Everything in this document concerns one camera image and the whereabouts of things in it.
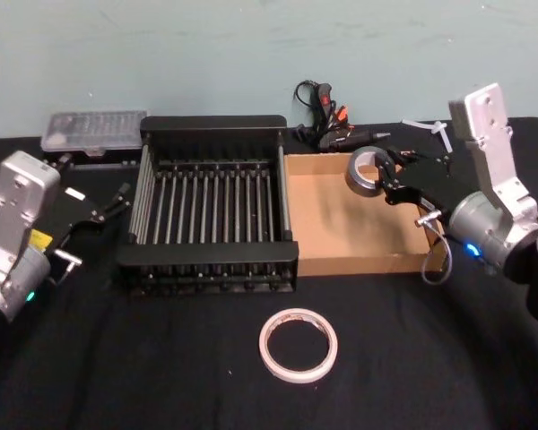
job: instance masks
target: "black tablecloth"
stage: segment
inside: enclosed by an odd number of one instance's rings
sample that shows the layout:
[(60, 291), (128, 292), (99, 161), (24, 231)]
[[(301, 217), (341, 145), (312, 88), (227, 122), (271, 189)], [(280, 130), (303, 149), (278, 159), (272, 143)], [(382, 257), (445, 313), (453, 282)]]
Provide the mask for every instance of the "black tablecloth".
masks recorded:
[[(512, 125), (519, 174), (538, 201), (538, 118)], [(442, 148), (426, 131), (374, 128), (402, 148)], [(0, 160), (17, 149), (39, 155), (38, 140), (0, 141)], [(454, 171), (474, 180), (467, 152), (457, 157)], [(67, 179), (105, 202), (135, 173)], [(444, 287), (368, 275), (300, 279), (289, 295), (133, 300), (109, 283), (117, 231), (77, 237), (83, 267), (40, 290), (3, 339), (0, 429), (538, 428), (538, 323), (526, 288), (485, 275), (462, 250)], [(331, 373), (304, 386), (271, 376), (257, 350), (265, 320), (294, 306), (324, 315), (339, 339)], [(305, 327), (275, 338), (288, 365), (325, 353)]]

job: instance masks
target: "white wire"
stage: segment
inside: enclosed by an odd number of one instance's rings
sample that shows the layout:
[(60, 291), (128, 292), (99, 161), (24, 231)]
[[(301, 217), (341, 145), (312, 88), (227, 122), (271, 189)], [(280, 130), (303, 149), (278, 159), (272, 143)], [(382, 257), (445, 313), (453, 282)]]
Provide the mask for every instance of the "white wire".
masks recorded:
[(442, 242), (442, 244), (444, 245), (447, 251), (447, 269), (445, 270), (444, 275), (442, 275), (442, 277), (438, 280), (430, 280), (429, 278), (427, 278), (427, 265), (429, 264), (430, 257), (432, 257), (432, 255), (434, 254), (434, 249), (438, 246), (438, 244), (434, 244), (430, 248), (429, 253), (427, 254), (427, 257), (424, 259), (424, 262), (422, 262), (422, 266), (421, 266), (422, 280), (429, 285), (434, 285), (434, 286), (442, 285), (448, 280), (448, 278), (450, 278), (450, 275), (452, 274), (452, 250), (450, 249), (450, 244), (448, 243), (448, 239), (446, 239), (442, 235), (442, 233), (440, 233), (436, 228), (432, 227), (432, 225), (429, 222), (422, 224), (422, 226), (424, 226), (425, 228), (432, 231), (435, 235), (437, 235), (438, 238), (440, 239), (440, 242)]

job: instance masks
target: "open cardboard box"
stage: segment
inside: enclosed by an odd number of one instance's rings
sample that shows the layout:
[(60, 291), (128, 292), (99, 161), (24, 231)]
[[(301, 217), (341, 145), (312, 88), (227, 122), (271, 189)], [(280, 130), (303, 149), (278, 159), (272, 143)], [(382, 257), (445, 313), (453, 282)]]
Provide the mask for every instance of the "open cardboard box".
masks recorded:
[[(291, 154), (285, 169), (299, 276), (420, 271), (435, 235), (417, 228), (413, 204), (390, 206), (382, 193), (361, 197), (345, 182), (351, 154)], [(361, 173), (378, 179), (375, 168)], [(437, 246), (427, 266), (440, 271)]]

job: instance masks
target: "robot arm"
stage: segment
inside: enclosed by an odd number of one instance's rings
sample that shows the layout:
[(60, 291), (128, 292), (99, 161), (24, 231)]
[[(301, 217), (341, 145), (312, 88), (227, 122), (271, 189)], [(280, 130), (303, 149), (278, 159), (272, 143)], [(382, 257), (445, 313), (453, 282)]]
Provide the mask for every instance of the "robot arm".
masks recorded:
[[(59, 170), (70, 158), (58, 161)], [(100, 208), (85, 194), (61, 189), (60, 180), (58, 170), (22, 151), (0, 164), (0, 325), (10, 323), (46, 279), (49, 258), (67, 262), (56, 285), (82, 264), (62, 249), (76, 229), (103, 228), (130, 206), (124, 198), (128, 184)]]
[[(451, 102), (450, 112), (457, 137), (473, 154), (480, 190), (451, 176), (448, 156), (377, 147), (353, 153), (347, 182), (360, 195), (385, 191), (388, 204), (422, 207), (428, 215), (417, 226), (439, 220), (474, 257), (516, 283), (530, 284), (527, 305), (538, 319), (538, 207), (516, 175), (500, 86)], [(376, 166), (379, 180), (361, 175), (363, 165)]]
[(57, 170), (24, 152), (0, 164), (0, 319), (11, 322), (50, 271), (48, 258), (29, 240), (59, 184)]

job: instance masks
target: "tape roll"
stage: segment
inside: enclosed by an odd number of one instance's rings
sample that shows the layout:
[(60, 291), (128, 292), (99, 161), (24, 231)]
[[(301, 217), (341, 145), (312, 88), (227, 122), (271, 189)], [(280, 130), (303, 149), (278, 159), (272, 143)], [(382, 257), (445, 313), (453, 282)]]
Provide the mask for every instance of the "tape roll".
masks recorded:
[(365, 146), (353, 152), (351, 159), (349, 160), (349, 166), (347, 167), (347, 174), (345, 176), (347, 185), (358, 195), (363, 197), (374, 197), (381, 194), (383, 191), (379, 181), (373, 181), (367, 179), (361, 174), (359, 168), (362, 166), (373, 166), (377, 164), (376, 158), (381, 158), (383, 162), (390, 167), (395, 168), (395, 163), (388, 156), (385, 150), (381, 150), (376, 146)]
[[(268, 348), (269, 338), (277, 327), (289, 321), (304, 321), (306, 323), (311, 323), (325, 334), (329, 344), (329, 350), (325, 359), (319, 365), (312, 369), (298, 371), (287, 369), (273, 359)], [(333, 330), (333, 326), (323, 316), (316, 312), (309, 311), (308, 309), (295, 308), (278, 312), (267, 320), (259, 334), (259, 352), (261, 353), (261, 358), (263, 359), (265, 366), (274, 376), (287, 383), (313, 383), (314, 381), (318, 381), (328, 374), (333, 367), (338, 349), (339, 343)]]

